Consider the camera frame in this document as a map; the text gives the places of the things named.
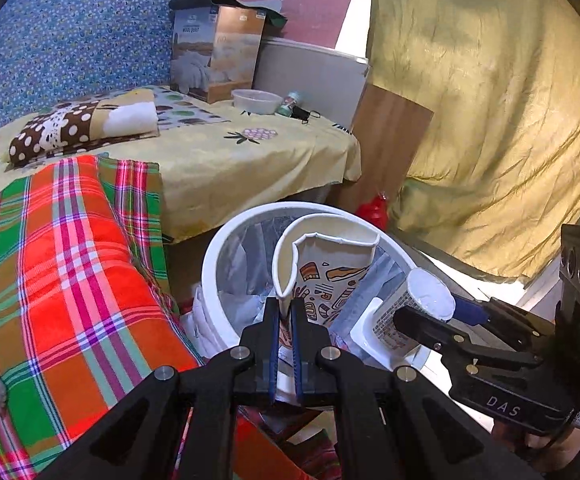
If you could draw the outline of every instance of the yellow fabric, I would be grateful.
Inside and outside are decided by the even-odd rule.
[[[373,84],[435,114],[395,226],[490,275],[535,276],[580,219],[579,15],[566,0],[372,0],[368,56]]]
[[[87,152],[157,162],[163,178],[163,231],[177,242],[222,225],[251,207],[361,176],[358,141],[326,118],[310,118],[309,124],[301,124],[283,116],[241,115],[229,101],[208,105],[189,100],[230,122],[182,126],[151,139]],[[0,157],[32,117],[0,128]],[[268,128],[278,135],[260,139],[258,144],[225,138],[245,128]],[[6,171],[6,165],[0,164],[0,190],[40,168]]]

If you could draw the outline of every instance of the clear plastic bowl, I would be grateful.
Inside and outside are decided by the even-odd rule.
[[[283,102],[279,95],[261,90],[233,90],[234,108],[260,115],[273,115]]]

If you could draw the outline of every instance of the polka dot pillow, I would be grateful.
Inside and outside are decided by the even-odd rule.
[[[14,166],[25,166],[41,158],[158,135],[157,111],[150,89],[103,97],[60,103],[48,113],[37,115],[10,143],[9,161]]]

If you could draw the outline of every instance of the red bottle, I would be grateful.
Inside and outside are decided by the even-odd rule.
[[[381,231],[385,231],[388,226],[388,199],[384,194],[378,194],[370,202],[361,204],[355,214]]]

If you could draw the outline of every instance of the wooden board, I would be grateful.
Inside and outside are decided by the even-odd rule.
[[[433,113],[374,85],[366,85],[352,124],[361,145],[361,179],[337,186],[327,202],[354,212],[379,192],[395,198]]]

